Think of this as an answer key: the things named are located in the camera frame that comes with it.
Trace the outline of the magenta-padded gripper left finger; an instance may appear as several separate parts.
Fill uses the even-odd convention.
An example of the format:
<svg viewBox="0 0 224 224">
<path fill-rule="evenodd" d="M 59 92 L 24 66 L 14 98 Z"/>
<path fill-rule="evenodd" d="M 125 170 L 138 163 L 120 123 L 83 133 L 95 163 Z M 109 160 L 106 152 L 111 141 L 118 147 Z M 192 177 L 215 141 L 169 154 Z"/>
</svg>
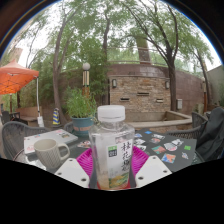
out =
<svg viewBox="0 0 224 224">
<path fill-rule="evenodd" d="M 87 149 L 77 158 L 68 158 L 55 174 L 78 186 L 88 188 L 93 173 L 92 150 Z"/>
</svg>

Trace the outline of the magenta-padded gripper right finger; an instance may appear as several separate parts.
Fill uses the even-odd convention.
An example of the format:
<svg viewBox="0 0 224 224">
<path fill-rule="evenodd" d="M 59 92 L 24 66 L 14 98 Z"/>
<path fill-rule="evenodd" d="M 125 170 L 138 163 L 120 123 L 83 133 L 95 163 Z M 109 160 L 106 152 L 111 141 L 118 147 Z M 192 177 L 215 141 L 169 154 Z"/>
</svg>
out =
<svg viewBox="0 0 224 224">
<path fill-rule="evenodd" d="M 136 146 L 133 147 L 131 168 L 137 188 L 171 174 L 171 171 L 157 156 L 148 156 Z"/>
</svg>

